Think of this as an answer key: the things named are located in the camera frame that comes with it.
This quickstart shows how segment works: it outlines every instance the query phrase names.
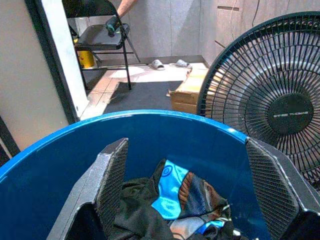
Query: blue plastic tub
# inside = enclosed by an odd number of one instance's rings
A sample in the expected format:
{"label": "blue plastic tub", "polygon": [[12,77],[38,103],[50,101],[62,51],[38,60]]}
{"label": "blue plastic tub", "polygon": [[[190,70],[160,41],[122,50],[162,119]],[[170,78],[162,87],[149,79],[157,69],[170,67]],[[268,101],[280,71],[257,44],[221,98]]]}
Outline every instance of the blue plastic tub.
{"label": "blue plastic tub", "polygon": [[227,198],[235,228],[270,239],[252,184],[246,136],[214,120],[163,110],[125,111],[65,127],[0,168],[0,239],[45,239],[77,179],[107,145],[129,138],[126,180],[167,158]]}

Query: electric fan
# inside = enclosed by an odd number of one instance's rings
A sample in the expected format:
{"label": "electric fan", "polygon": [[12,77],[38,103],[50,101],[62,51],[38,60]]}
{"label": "electric fan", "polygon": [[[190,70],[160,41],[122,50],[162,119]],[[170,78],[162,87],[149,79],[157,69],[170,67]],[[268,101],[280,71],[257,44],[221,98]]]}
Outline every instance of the electric fan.
{"label": "electric fan", "polygon": [[320,12],[268,20],[232,42],[205,77],[197,113],[278,148],[319,191]]}

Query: cardboard box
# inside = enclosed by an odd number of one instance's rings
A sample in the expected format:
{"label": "cardboard box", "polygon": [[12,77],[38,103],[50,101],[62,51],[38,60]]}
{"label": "cardboard box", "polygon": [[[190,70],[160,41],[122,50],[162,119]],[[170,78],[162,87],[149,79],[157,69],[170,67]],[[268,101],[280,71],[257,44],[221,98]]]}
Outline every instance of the cardboard box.
{"label": "cardboard box", "polygon": [[170,91],[174,111],[196,114],[197,102],[207,69],[193,69],[175,91]]}

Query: yellow container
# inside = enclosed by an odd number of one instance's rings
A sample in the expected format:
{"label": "yellow container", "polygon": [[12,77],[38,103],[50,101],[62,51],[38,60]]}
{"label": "yellow container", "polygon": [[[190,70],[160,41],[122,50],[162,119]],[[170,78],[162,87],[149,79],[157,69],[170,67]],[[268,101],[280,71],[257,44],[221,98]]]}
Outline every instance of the yellow container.
{"label": "yellow container", "polygon": [[83,69],[91,68],[95,65],[94,56],[90,51],[78,51],[80,65]]}

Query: white wall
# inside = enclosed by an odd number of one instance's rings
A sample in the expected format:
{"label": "white wall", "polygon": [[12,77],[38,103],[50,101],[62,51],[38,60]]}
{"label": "white wall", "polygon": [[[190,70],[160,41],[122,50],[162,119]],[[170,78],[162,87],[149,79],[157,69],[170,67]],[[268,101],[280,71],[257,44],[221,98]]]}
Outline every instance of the white wall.
{"label": "white wall", "polygon": [[0,116],[20,150],[68,125],[24,0],[0,0]]}
{"label": "white wall", "polygon": [[[201,2],[201,54],[210,65],[224,49],[218,43],[226,47],[245,31],[274,17],[320,10],[319,0],[259,0],[259,8],[254,19],[258,0],[201,0]],[[239,11],[232,12],[218,6],[235,7],[239,8]]]}
{"label": "white wall", "polygon": [[[117,8],[121,0],[111,0]],[[130,25],[129,37],[140,58],[199,56],[202,0],[138,0],[122,18]],[[105,24],[109,16],[76,19],[79,34],[90,25]],[[123,59],[123,55],[101,55]]]}

